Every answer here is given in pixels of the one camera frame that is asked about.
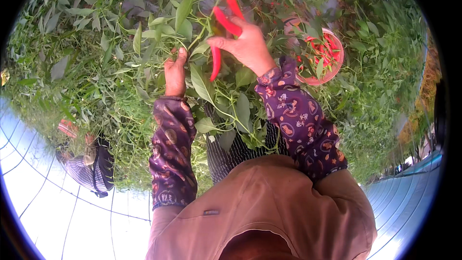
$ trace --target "chili pepper plant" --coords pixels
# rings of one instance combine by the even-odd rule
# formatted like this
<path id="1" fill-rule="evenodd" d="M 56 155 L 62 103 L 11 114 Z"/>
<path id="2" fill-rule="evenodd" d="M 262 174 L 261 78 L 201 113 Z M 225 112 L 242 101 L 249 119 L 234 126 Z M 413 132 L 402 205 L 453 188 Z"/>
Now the chili pepper plant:
<path id="1" fill-rule="evenodd" d="M 396 145 L 393 118 L 409 109 L 422 73 L 425 24 L 415 1 L 237 1 L 245 20 L 261 27 L 276 61 L 288 54 L 315 56 L 304 39 L 321 41 L 322 27 L 340 38 L 340 72 L 326 84 L 301 87 L 337 125 L 340 149 L 357 181 L 379 172 Z M 189 52 L 186 95 L 199 133 L 192 162 L 202 193 L 212 184 L 206 133 L 211 141 L 221 134 L 225 150 L 234 137 L 251 149 L 276 150 L 265 144 L 267 117 L 254 92 L 255 74 L 222 51 L 221 70 L 210 82 L 212 55 L 205 40 L 219 28 L 214 8 L 230 15 L 225 0 L 28 0 L 7 45 L 11 76 L 2 94 L 50 147 L 68 142 L 77 155 L 87 131 L 103 133 L 115 158 L 116 187 L 150 190 L 153 102 L 165 91 L 163 63 L 182 46 Z M 288 16 L 309 24 L 284 33 Z M 300 44 L 291 47 L 287 42 L 294 37 Z M 299 64 L 310 76 L 322 76 L 309 60 Z M 205 115 L 205 103 L 220 121 Z M 76 140 L 58 131 L 61 118 L 78 126 Z"/>

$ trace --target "patterned sleeve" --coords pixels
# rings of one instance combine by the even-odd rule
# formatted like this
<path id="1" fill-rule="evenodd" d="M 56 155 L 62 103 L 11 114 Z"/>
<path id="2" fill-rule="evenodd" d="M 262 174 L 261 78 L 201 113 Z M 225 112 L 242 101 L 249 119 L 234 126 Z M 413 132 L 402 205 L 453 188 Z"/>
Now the patterned sleeve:
<path id="1" fill-rule="evenodd" d="M 196 198 L 197 182 L 191 168 L 191 144 L 196 135 L 186 99 L 161 96 L 154 102 L 158 129 L 153 136 L 149 169 L 153 176 L 153 210 L 186 206 Z"/>
<path id="2" fill-rule="evenodd" d="M 301 90 L 296 76 L 296 61 L 280 59 L 274 68 L 258 78 L 255 91 L 262 97 L 270 122 L 281 130 L 298 169 L 313 183 L 332 172 L 346 169 L 347 160 L 339 151 L 339 134 L 319 104 Z"/>

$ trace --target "person's right hand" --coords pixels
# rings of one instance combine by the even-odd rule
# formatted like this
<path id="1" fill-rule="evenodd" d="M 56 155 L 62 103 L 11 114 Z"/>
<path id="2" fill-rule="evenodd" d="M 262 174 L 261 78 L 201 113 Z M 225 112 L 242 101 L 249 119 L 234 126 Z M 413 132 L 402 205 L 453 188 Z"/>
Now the person's right hand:
<path id="1" fill-rule="evenodd" d="M 242 28 L 241 36 L 238 39 L 213 36 L 207 39 L 207 43 L 231 53 L 258 77 L 275 68 L 276 64 L 268 52 L 260 28 L 239 17 L 233 16 L 229 20 Z"/>

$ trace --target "person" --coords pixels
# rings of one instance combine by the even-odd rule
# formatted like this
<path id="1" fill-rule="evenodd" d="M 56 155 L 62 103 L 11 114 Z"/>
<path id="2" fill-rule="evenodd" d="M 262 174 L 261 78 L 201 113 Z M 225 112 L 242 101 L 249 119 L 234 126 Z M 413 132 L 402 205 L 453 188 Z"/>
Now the person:
<path id="1" fill-rule="evenodd" d="M 108 191 L 114 187 L 114 158 L 108 151 L 109 143 L 101 136 L 96 141 L 93 135 L 87 133 L 84 155 L 74 156 L 61 149 L 64 146 L 57 149 L 56 158 L 64 165 L 67 174 L 99 198 L 107 197 Z"/>
<path id="2" fill-rule="evenodd" d="M 296 61 L 282 57 L 278 67 L 261 30 L 231 20 L 242 28 L 238 39 L 207 42 L 256 73 L 255 90 L 290 156 L 241 153 L 244 161 L 231 170 L 211 169 L 216 184 L 196 199 L 190 164 L 196 129 L 183 98 L 187 52 L 180 48 L 176 61 L 165 62 L 165 96 L 154 102 L 158 130 L 149 158 L 153 223 L 146 259 L 366 259 L 377 237 L 374 214 L 337 149 L 338 130 L 300 89 Z M 244 149 L 239 138 L 236 150 Z"/>

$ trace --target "brown shirt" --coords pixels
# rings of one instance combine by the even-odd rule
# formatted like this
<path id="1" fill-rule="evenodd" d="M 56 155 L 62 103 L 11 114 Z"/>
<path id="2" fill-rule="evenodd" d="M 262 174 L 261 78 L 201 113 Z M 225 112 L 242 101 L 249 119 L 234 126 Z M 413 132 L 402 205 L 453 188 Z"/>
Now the brown shirt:
<path id="1" fill-rule="evenodd" d="M 271 231 L 301 259 L 365 259 L 377 237 L 366 195 L 349 171 L 319 181 L 287 156 L 245 161 L 185 208 L 159 207 L 146 259 L 218 259 L 234 236 Z"/>

